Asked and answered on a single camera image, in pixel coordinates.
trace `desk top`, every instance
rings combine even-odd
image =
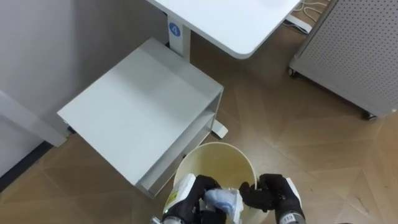
[[[148,0],[233,57],[250,57],[300,0]]]

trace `wooden floor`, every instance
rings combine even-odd
[[[249,60],[235,60],[193,35],[192,63],[225,86],[222,141],[258,174],[291,177],[307,223],[398,223],[398,116],[362,121],[350,103],[290,79],[285,69],[304,38],[282,26]],[[147,199],[73,135],[0,195],[0,223],[145,224],[170,187]]]

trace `trash bin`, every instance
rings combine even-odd
[[[257,184],[249,159],[236,147],[222,142],[203,144],[190,152],[178,167],[174,184],[189,173],[212,177],[226,189],[239,189],[243,182]],[[267,215],[261,210],[244,206],[242,224],[260,224]]]

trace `black glove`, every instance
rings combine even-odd
[[[226,214],[216,208],[215,212],[204,210],[200,212],[201,224],[225,224]]]
[[[198,175],[193,183],[188,196],[163,214],[163,221],[168,217],[177,217],[184,223],[225,224],[225,212],[216,209],[200,211],[199,201],[203,199],[206,191],[221,188],[217,181],[211,177]]]
[[[265,183],[274,196],[275,218],[279,222],[285,213],[298,213],[305,219],[300,200],[293,193],[286,178],[280,174],[263,174],[260,182]]]
[[[277,222],[281,215],[288,211],[294,211],[304,217],[300,200],[293,193],[286,179],[280,174],[263,174],[257,183],[249,187],[247,182],[239,188],[243,202],[252,208],[275,210]]]
[[[263,212],[275,209],[274,196],[269,191],[265,182],[258,182],[257,189],[254,184],[249,186],[247,182],[243,183],[239,188],[243,202],[251,207],[260,209]]]

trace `crumpled plastic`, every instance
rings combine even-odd
[[[241,212],[243,211],[243,199],[236,189],[213,189],[205,193],[206,206],[214,206],[224,211],[231,217],[234,224],[241,224]]]

